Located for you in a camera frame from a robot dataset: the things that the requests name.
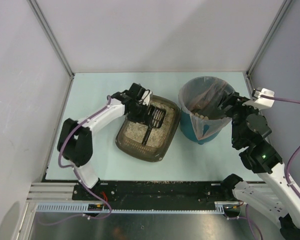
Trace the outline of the black litter scoop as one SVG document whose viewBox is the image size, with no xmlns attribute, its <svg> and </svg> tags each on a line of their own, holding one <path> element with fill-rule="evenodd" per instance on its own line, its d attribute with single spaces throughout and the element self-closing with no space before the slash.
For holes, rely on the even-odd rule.
<svg viewBox="0 0 300 240">
<path fill-rule="evenodd" d="M 147 114 L 145 116 L 145 124 L 147 125 L 147 130 L 141 142 L 143 146 L 147 144 L 152 129 L 159 129 L 162 126 L 164 118 L 166 116 L 166 112 L 167 111 L 165 109 L 159 108 L 154 105 L 149 105 Z"/>
</svg>

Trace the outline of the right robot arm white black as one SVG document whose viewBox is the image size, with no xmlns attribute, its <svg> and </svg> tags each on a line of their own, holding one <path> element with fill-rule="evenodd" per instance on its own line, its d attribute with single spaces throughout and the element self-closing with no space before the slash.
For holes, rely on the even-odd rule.
<svg viewBox="0 0 300 240">
<path fill-rule="evenodd" d="M 239 154 L 244 167 L 258 175 L 278 200 L 254 190 L 236 174 L 231 174 L 221 182 L 221 187 L 232 201 L 245 202 L 272 221 L 286 240 L 300 240 L 300 187 L 290 175 L 290 167 L 300 146 L 292 154 L 287 164 L 266 138 L 272 130 L 261 110 L 269 109 L 274 102 L 289 102 L 275 97 L 274 92 L 262 88 L 254 90 L 253 98 L 242 97 L 232 92 L 222 97 L 218 108 L 231 118 L 231 144 Z"/>
</svg>

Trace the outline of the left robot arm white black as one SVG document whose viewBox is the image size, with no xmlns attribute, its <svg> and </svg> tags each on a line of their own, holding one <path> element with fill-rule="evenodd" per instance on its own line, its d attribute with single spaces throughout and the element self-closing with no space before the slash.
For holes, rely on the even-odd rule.
<svg viewBox="0 0 300 240">
<path fill-rule="evenodd" d="M 83 186 L 93 188 L 99 181 L 97 171 L 90 163 L 94 136 L 122 116 L 132 122 L 147 124 L 153 109 L 150 105 L 152 94 L 151 90 L 133 83 L 127 90 L 108 95 L 105 106 L 92 115 L 79 120 L 66 119 L 57 143 L 59 167 L 71 168 Z"/>
</svg>

